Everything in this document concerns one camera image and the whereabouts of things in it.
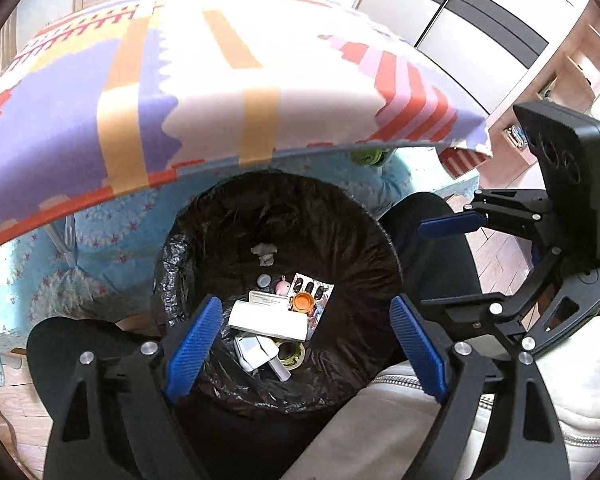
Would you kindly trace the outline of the pink round doll toy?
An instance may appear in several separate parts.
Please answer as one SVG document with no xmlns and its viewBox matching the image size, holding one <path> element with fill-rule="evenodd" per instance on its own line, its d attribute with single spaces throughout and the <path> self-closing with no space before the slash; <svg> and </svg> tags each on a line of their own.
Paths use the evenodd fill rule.
<svg viewBox="0 0 600 480">
<path fill-rule="evenodd" d="M 289 294 L 290 283 L 286 280 L 280 280 L 275 286 L 277 296 L 287 296 Z"/>
</svg>

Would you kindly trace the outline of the orange plastic lid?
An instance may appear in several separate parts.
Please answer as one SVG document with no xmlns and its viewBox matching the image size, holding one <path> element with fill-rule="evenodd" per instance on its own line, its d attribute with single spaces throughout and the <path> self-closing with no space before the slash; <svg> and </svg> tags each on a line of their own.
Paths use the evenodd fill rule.
<svg viewBox="0 0 600 480">
<path fill-rule="evenodd" d="M 291 310 L 310 315 L 315 307 L 315 300 L 309 292 L 298 292 L 291 299 Z"/>
</svg>

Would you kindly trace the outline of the white grey wardrobe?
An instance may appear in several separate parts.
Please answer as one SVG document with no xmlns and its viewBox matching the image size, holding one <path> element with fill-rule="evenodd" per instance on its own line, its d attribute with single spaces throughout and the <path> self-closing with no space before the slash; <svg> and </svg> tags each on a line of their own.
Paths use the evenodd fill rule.
<svg viewBox="0 0 600 480">
<path fill-rule="evenodd" d="M 361 0 L 488 113 L 565 39 L 588 0 Z"/>
</svg>

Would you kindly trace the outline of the black lined trash bin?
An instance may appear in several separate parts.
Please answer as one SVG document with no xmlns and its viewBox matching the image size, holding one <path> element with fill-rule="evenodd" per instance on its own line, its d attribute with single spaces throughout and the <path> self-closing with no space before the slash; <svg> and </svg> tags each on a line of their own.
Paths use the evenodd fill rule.
<svg viewBox="0 0 600 480">
<path fill-rule="evenodd" d="M 161 329 L 172 330 L 208 295 L 230 311 L 252 292 L 283 308 L 310 292 L 308 339 L 289 379 L 244 370 L 236 330 L 223 325 L 193 386 L 238 412 L 300 414 L 343 404 L 398 355 L 389 307 L 401 287 L 388 235 L 341 188 L 257 171 L 221 181 L 176 216 L 152 301 Z"/>
</svg>

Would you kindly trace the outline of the white paper label card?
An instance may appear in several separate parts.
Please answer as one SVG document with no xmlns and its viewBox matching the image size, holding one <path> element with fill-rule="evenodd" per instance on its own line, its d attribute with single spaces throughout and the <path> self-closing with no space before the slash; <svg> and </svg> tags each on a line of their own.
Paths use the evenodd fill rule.
<svg viewBox="0 0 600 480">
<path fill-rule="evenodd" d="M 270 294 L 269 292 L 261 292 L 260 290 L 250 290 L 248 294 L 250 304 L 262 304 L 268 307 L 280 307 L 288 310 L 290 307 L 289 298 L 287 296 L 279 296 Z"/>
</svg>

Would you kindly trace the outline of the blue floral bed sheet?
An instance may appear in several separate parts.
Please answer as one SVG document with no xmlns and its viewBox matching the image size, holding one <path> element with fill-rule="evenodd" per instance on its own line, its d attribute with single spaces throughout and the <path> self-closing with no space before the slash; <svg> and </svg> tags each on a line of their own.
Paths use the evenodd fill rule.
<svg viewBox="0 0 600 480">
<path fill-rule="evenodd" d="M 375 218 L 414 192 L 471 196 L 479 179 L 476 170 L 449 174 L 434 148 L 400 148 L 381 166 L 361 166 L 345 152 L 288 157 L 270 166 L 337 185 Z M 42 228 L 0 246 L 0 382 L 2 356 L 24 347 L 31 328 L 50 316 L 119 321 L 146 311 L 155 261 L 176 214 L 239 171 L 198 172 L 55 221 L 58 235 L 74 229 L 74 263 Z"/>
</svg>

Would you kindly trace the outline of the wooden open shelf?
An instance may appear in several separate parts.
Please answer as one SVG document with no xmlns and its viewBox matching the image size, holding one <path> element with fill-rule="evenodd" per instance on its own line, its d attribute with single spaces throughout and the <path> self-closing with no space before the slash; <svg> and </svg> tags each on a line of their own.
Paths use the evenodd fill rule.
<svg viewBox="0 0 600 480">
<path fill-rule="evenodd" d="M 540 168 L 528 148 L 507 135 L 513 105 L 549 100 L 600 120 L 600 8 L 590 1 L 560 44 L 550 44 L 486 120 L 493 158 L 479 166 L 482 188 L 539 188 Z"/>
</svg>

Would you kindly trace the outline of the clear plastic blister pack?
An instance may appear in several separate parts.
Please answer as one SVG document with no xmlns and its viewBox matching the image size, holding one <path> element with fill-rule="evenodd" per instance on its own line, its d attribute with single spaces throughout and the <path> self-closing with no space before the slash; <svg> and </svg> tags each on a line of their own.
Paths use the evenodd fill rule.
<svg viewBox="0 0 600 480">
<path fill-rule="evenodd" d="M 290 310 L 291 299 L 294 295 L 297 295 L 298 292 L 309 292 L 315 300 L 313 312 L 310 315 L 306 315 L 308 318 L 308 331 L 306 332 L 306 338 L 310 339 L 315 332 L 329 302 L 330 296 L 332 296 L 334 288 L 335 286 L 333 284 L 321 282 L 304 274 L 294 274 L 294 279 L 291 281 L 288 294 Z"/>
</svg>

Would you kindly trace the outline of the white plastic container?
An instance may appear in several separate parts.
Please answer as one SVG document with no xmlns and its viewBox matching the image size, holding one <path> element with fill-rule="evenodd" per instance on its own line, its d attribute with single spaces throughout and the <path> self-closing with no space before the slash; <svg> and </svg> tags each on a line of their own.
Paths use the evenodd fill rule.
<svg viewBox="0 0 600 480">
<path fill-rule="evenodd" d="M 278 356 L 275 341 L 261 335 L 238 334 L 234 338 L 234 348 L 239 365 L 247 373 L 253 372 Z"/>
</svg>

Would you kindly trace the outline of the white paper roll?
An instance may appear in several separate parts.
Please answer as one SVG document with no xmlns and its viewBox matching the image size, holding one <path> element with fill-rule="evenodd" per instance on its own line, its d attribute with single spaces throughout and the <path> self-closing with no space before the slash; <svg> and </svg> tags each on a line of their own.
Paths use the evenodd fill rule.
<svg viewBox="0 0 600 480">
<path fill-rule="evenodd" d="M 230 310 L 228 326 L 235 330 L 277 339 L 305 341 L 308 317 L 282 307 L 238 300 Z"/>
</svg>

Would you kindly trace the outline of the brown packing tape roll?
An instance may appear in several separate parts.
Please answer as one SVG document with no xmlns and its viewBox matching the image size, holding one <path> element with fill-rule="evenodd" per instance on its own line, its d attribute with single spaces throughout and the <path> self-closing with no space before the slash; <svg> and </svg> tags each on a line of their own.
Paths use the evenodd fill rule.
<svg viewBox="0 0 600 480">
<path fill-rule="evenodd" d="M 306 358 L 306 347 L 302 342 L 279 341 L 277 348 L 279 361 L 290 372 L 300 367 Z"/>
</svg>

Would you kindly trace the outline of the colourful patterned bed mat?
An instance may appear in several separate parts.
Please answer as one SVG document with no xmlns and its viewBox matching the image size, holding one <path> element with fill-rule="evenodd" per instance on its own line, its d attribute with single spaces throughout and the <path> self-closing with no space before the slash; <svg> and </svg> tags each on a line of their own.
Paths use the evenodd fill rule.
<svg viewBox="0 0 600 480">
<path fill-rule="evenodd" d="M 114 0 L 43 28 L 0 77 L 0 246 L 211 167 L 433 146 L 492 155 L 486 116 L 385 26 L 320 0 Z"/>
</svg>

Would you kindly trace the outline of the grey plastic channel strip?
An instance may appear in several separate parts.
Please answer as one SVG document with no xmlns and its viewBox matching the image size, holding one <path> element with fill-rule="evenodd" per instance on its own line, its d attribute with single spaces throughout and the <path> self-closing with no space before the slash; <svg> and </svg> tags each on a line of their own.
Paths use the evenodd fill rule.
<svg viewBox="0 0 600 480">
<path fill-rule="evenodd" d="M 280 382 L 286 382 L 291 378 L 290 371 L 286 369 L 285 365 L 277 356 L 268 361 L 268 366 L 271 367 L 271 370 Z"/>
</svg>

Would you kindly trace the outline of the golden striped curtain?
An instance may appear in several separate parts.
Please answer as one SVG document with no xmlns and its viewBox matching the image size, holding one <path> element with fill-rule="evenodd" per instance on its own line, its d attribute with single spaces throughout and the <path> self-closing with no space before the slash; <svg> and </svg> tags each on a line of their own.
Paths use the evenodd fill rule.
<svg viewBox="0 0 600 480">
<path fill-rule="evenodd" d="M 17 10 L 13 10 L 0 30 L 0 76 L 17 54 Z"/>
</svg>

